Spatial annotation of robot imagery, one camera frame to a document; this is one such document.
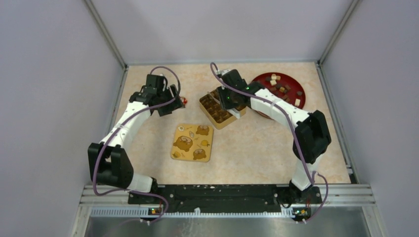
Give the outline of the gold chocolate tin box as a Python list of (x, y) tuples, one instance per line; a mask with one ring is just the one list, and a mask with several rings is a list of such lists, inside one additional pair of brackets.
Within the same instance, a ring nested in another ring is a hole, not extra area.
[[(223, 111), (214, 98), (217, 98), (214, 95), (214, 90), (207, 92), (206, 95), (199, 99), (199, 106), (214, 127), (221, 130), (238, 119)], [(240, 111), (242, 116), (246, 114), (247, 109), (245, 106), (238, 106), (236, 109)]]

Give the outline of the silver metal tongs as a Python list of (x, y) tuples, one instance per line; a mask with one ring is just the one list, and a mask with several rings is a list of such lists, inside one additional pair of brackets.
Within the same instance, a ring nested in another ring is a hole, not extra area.
[(225, 95), (225, 93), (220, 92), (218, 89), (214, 90), (214, 95), (217, 96), (217, 98), (214, 98), (215, 101), (220, 105), (221, 109), (223, 111), (226, 111), (228, 113), (230, 113), (233, 117), (240, 119), (241, 118), (241, 113), (239, 110), (237, 110), (236, 108), (232, 107), (232, 102), (229, 102), (227, 99), (227, 96)]

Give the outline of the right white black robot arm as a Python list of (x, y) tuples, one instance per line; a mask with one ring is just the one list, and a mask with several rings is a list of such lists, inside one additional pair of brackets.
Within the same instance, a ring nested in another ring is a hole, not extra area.
[(236, 69), (212, 73), (222, 84), (217, 88), (222, 109), (245, 105), (289, 127), (293, 152), (299, 160), (291, 179), (294, 187), (290, 189), (290, 198), (295, 203), (304, 203), (310, 196), (308, 188), (314, 184), (318, 162), (331, 143), (325, 115), (319, 110), (299, 109), (257, 81), (247, 83)]

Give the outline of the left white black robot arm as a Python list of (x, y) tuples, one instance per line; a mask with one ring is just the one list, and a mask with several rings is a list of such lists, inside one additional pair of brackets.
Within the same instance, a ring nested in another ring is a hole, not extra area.
[(148, 74), (141, 90), (130, 96), (124, 113), (111, 131), (100, 142), (88, 147), (92, 182), (138, 191), (146, 204), (155, 203), (159, 196), (153, 187), (155, 181), (134, 172), (128, 151), (140, 127), (153, 112), (163, 117), (183, 107), (176, 85), (169, 85), (162, 74)]

